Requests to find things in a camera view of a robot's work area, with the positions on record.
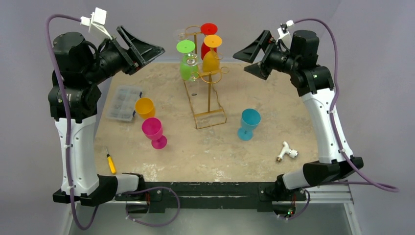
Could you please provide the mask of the blue wine glass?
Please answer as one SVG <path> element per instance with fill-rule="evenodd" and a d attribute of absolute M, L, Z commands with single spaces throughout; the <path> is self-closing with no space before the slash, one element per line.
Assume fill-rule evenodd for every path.
<path fill-rule="evenodd" d="M 252 108 L 245 109 L 241 114 L 241 127 L 237 131 L 237 136 L 243 141 L 249 141 L 253 137 L 253 130 L 261 123 L 261 114 Z"/>

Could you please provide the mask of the pink wine glass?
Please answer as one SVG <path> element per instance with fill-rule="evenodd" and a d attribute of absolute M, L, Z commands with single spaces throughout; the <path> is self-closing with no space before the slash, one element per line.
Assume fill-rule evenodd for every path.
<path fill-rule="evenodd" d="M 154 149 L 163 149 L 167 145 L 167 138 L 163 135 L 163 126 L 156 117 L 146 119 L 142 126 L 142 132 L 151 141 Z"/>

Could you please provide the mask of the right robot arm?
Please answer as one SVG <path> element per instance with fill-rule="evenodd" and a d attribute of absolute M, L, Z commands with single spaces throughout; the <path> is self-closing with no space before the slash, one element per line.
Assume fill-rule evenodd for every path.
<path fill-rule="evenodd" d="M 313 31 L 294 32 L 290 47 L 263 31 L 234 59 L 247 62 L 244 70 L 267 79 L 273 70 L 288 74 L 312 119 L 318 160 L 277 177 L 273 194 L 287 199 L 295 190 L 346 178 L 364 165 L 354 156 L 341 128 L 334 104 L 334 82 L 329 69 L 317 63 L 319 37 Z"/>

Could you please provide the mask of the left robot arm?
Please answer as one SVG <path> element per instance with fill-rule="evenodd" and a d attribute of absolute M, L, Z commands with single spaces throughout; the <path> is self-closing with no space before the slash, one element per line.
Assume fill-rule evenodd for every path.
<path fill-rule="evenodd" d="M 53 41 L 58 69 L 52 74 L 48 101 L 61 138 L 64 169 L 62 185 L 52 196 L 56 203 L 78 201 L 94 207 L 118 194 L 127 193 L 133 200 L 146 194 L 141 174 L 105 176 L 95 167 L 94 125 L 101 97 L 98 85 L 118 72 L 132 75 L 165 52 L 161 46 L 136 38 L 123 26 L 117 31 L 126 48 L 116 38 L 105 39 L 96 47 L 79 32 L 61 34 Z"/>

